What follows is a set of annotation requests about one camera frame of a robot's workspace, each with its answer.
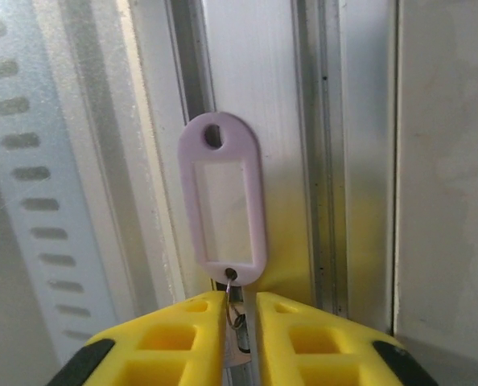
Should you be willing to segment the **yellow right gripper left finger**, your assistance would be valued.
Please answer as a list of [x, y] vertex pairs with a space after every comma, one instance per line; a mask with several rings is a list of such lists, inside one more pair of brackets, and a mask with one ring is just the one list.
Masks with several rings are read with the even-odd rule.
[[51, 385], [220, 385], [225, 293], [210, 291], [101, 331]]

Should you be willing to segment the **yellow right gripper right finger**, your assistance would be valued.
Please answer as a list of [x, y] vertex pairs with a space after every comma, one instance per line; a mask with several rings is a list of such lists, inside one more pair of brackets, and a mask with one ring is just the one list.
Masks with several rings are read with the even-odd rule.
[[394, 337], [261, 292], [257, 344], [263, 385], [435, 385]]

